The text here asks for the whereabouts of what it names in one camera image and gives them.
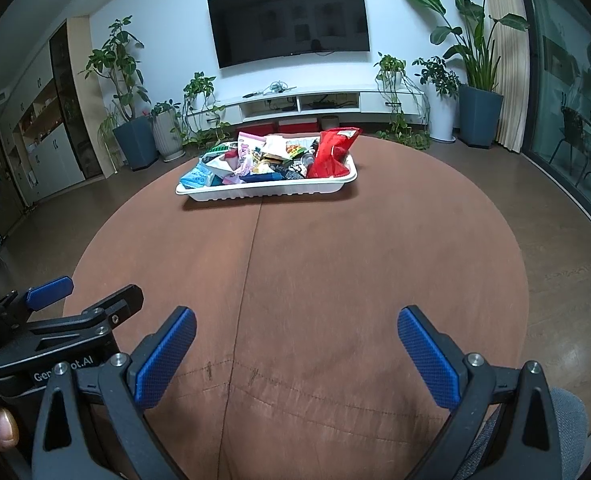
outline metal screw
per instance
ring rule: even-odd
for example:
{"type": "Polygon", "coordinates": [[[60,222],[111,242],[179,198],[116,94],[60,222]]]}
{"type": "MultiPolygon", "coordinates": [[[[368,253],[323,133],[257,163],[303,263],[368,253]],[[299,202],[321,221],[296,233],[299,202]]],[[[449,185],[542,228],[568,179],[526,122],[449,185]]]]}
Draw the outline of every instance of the metal screw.
{"type": "Polygon", "coordinates": [[[69,369],[69,365],[67,365],[66,363],[57,363],[53,367],[53,371],[55,372],[55,375],[64,375],[68,369],[69,369]]]}
{"type": "Polygon", "coordinates": [[[527,363],[527,370],[532,374],[539,374],[542,371],[542,367],[538,361],[529,361],[527,363]]]}
{"type": "Polygon", "coordinates": [[[114,366],[123,366],[128,358],[128,354],[123,354],[120,352],[119,354],[111,355],[111,359],[109,359],[109,362],[111,362],[111,364],[114,366]]]}
{"type": "Polygon", "coordinates": [[[484,364],[484,357],[480,354],[469,354],[466,356],[466,360],[471,366],[482,366],[484,364]]]}

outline white plastic tray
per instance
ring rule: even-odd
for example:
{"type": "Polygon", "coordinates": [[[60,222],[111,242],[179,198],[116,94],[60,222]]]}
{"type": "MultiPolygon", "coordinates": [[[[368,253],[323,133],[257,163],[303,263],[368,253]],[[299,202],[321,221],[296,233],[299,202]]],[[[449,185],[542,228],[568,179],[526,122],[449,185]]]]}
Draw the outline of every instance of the white plastic tray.
{"type": "Polygon", "coordinates": [[[344,165],[349,170],[347,176],[254,182],[253,184],[230,184],[230,186],[199,187],[197,189],[187,189],[182,184],[178,184],[176,194],[189,195],[194,200],[204,202],[206,200],[223,200],[225,198],[245,198],[251,196],[335,193],[344,184],[357,178],[357,169],[355,169],[351,155],[347,155],[344,165]]]}

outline red box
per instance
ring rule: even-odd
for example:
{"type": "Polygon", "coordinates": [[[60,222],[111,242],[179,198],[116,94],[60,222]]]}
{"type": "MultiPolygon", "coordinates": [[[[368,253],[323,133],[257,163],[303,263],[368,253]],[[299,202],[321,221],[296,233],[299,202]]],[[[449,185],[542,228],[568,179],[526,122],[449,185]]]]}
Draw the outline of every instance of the red box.
{"type": "Polygon", "coordinates": [[[246,134],[263,137],[265,135],[275,134],[275,123],[270,122],[252,124],[250,126],[238,126],[236,131],[237,133],[245,132],[246,134]]]}
{"type": "Polygon", "coordinates": [[[279,134],[309,134],[319,132],[318,118],[285,119],[277,123],[277,133],[279,134]]]}

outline potted plant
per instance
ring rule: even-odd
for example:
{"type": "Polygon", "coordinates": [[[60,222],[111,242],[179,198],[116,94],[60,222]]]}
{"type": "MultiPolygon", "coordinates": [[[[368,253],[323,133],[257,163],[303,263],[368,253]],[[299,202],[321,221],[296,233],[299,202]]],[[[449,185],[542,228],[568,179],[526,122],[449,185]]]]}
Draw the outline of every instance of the potted plant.
{"type": "Polygon", "coordinates": [[[106,117],[100,123],[98,128],[98,140],[101,145],[104,145],[106,154],[111,159],[113,165],[113,173],[117,173],[118,168],[121,168],[124,163],[120,153],[120,146],[114,136],[114,131],[118,125],[118,113],[115,108],[106,110],[106,117]]]}
{"type": "Polygon", "coordinates": [[[215,102],[215,76],[205,76],[204,72],[195,72],[193,79],[184,87],[184,94],[189,98],[189,107],[194,113],[204,111],[204,108],[215,102]]]}
{"type": "Polygon", "coordinates": [[[194,146],[197,150],[210,148],[227,138],[225,129],[229,123],[222,120],[226,110],[215,104],[212,77],[205,77],[204,72],[195,72],[195,76],[184,87],[184,101],[181,108],[175,103],[176,127],[173,132],[179,134],[184,146],[194,146]]]}
{"type": "Polygon", "coordinates": [[[144,45],[130,32],[124,30],[131,23],[131,16],[115,20],[109,26],[109,37],[102,48],[95,48],[86,64],[86,77],[96,73],[109,79],[114,87],[113,102],[124,124],[114,130],[115,139],[120,144],[124,156],[132,170],[148,168],[158,157],[150,122],[135,111],[135,95],[150,103],[144,86],[142,72],[137,68],[139,61],[129,54],[133,43],[135,48],[144,45]]]}
{"type": "Polygon", "coordinates": [[[377,54],[380,60],[373,65],[380,69],[375,76],[376,81],[381,81],[384,89],[397,90],[402,85],[402,75],[406,73],[407,62],[391,54],[377,54]]]}
{"type": "Polygon", "coordinates": [[[439,142],[455,142],[453,120],[455,100],[460,80],[453,70],[447,70],[445,60],[439,56],[430,59],[419,57],[413,65],[422,66],[419,82],[425,86],[429,100],[429,135],[439,142]]]}
{"type": "Polygon", "coordinates": [[[463,18],[462,27],[451,27],[440,0],[411,0],[428,9],[434,10],[444,19],[446,25],[440,25],[431,33],[431,43],[441,44],[451,34],[457,44],[444,54],[445,59],[459,54],[466,67],[467,85],[460,87],[460,139],[469,146],[489,148],[496,135],[499,113],[502,107],[502,95],[494,92],[499,56],[495,54],[493,31],[504,25],[516,30],[526,31],[527,20],[516,14],[507,14],[503,18],[493,18],[491,31],[485,31],[485,6],[470,0],[455,0],[455,7],[463,18]]]}
{"type": "Polygon", "coordinates": [[[390,54],[378,52],[380,60],[373,66],[379,67],[375,75],[375,81],[380,94],[385,99],[387,105],[391,107],[391,122],[387,130],[380,130],[376,134],[381,139],[390,139],[405,146],[415,148],[416,150],[425,150],[429,147],[429,136],[425,132],[413,134],[411,127],[406,122],[404,110],[400,102],[399,91],[402,84],[416,98],[415,92],[411,88],[418,89],[413,81],[408,78],[406,73],[407,62],[403,59],[397,59],[390,54]]]}
{"type": "Polygon", "coordinates": [[[162,160],[170,162],[184,155],[182,139],[178,134],[178,121],[176,114],[179,111],[179,103],[173,99],[155,103],[150,110],[150,123],[153,129],[153,138],[162,160]]]}

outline white plant pot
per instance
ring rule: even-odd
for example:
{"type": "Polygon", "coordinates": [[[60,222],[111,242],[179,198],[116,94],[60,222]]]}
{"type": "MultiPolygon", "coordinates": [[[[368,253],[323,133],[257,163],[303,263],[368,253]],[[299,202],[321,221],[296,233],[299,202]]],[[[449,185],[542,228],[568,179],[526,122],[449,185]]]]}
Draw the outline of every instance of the white plant pot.
{"type": "Polygon", "coordinates": [[[442,97],[435,90],[435,85],[426,85],[427,99],[431,107],[429,114],[429,136],[438,142],[455,142],[453,121],[457,101],[448,95],[442,97]]]}
{"type": "Polygon", "coordinates": [[[184,155],[182,139],[177,132],[171,131],[176,126],[173,110],[158,115],[152,122],[155,147],[162,155],[164,162],[170,162],[184,155]]]}
{"type": "Polygon", "coordinates": [[[198,94],[193,99],[192,107],[194,113],[200,113],[201,111],[205,110],[206,108],[210,108],[211,105],[215,102],[215,96],[213,94],[209,95],[208,98],[204,97],[204,94],[198,94]]]}
{"type": "Polygon", "coordinates": [[[399,90],[402,87],[402,72],[384,72],[384,80],[382,81],[385,91],[393,89],[399,90]]]}

